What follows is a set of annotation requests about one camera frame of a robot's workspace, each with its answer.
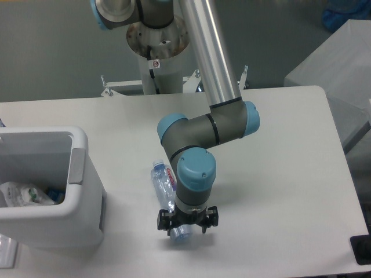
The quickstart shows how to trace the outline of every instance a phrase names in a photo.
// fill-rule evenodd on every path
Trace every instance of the bottle label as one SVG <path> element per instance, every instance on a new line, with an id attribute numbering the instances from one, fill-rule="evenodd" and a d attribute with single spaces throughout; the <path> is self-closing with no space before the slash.
<path id="1" fill-rule="evenodd" d="M 175 182 L 175 179 L 174 179 L 174 174 L 172 172 L 172 169 L 170 169 L 169 167 L 166 167 L 166 173 L 168 174 L 170 183 L 172 185 L 172 188 L 175 191 L 176 190 L 176 182 Z"/>

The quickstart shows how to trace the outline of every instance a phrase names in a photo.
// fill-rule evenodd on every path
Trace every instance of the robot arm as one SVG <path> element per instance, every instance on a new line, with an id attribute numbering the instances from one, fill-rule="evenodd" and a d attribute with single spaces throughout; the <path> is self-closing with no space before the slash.
<path id="1" fill-rule="evenodd" d="M 132 4 L 128 0 L 120 1 L 125 5 L 119 10 L 124 7 L 128 10 L 129 3 Z M 158 229 L 167 231 L 168 235 L 171 229 L 183 224 L 197 224 L 203 233 L 218 225 L 217 207 L 208 208 L 207 204 L 216 178 L 216 161 L 206 149 L 254 133 L 260 126 L 254 104 L 242 101 L 237 79 L 224 51 L 224 39 L 219 33 L 214 0 L 180 0 L 180 5 L 210 113 L 194 119 L 187 119 L 183 114 L 170 114 L 158 124 L 161 144 L 177 177 L 174 211 L 160 210 L 157 221 Z M 149 28 L 166 28 L 172 18 L 173 1 L 137 0 L 126 22 L 139 19 Z"/>
<path id="2" fill-rule="evenodd" d="M 114 29 L 142 22 L 153 29 L 165 28 L 174 19 L 173 1 L 90 0 L 101 29 Z"/>

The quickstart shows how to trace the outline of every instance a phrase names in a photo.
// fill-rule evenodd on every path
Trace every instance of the red label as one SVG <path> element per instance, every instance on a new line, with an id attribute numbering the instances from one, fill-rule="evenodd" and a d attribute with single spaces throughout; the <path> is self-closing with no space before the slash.
<path id="1" fill-rule="evenodd" d="M 170 170 L 170 168 L 166 168 L 166 172 L 168 173 L 170 183 L 172 184 L 172 186 L 174 186 L 175 185 L 175 180 L 173 178 L 172 171 Z"/>

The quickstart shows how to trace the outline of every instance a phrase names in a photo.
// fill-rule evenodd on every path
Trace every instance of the black rubber foot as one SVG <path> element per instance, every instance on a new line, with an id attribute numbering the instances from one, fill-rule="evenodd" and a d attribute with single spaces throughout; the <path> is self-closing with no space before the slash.
<path id="1" fill-rule="evenodd" d="M 352 236 L 350 243 L 357 263 L 359 265 L 371 265 L 371 236 Z"/>

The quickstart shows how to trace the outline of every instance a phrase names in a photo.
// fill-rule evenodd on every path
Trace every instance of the gray floor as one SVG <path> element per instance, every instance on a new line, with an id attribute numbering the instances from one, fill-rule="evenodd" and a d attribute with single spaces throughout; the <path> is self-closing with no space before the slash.
<path id="1" fill-rule="evenodd" d="M 234 71 L 278 87 L 330 34 L 324 0 L 217 1 Z M 88 0 L 0 2 L 0 101 L 97 97 L 106 81 L 139 79 L 126 28 L 101 31 Z M 189 53 L 184 74 L 197 65 Z"/>

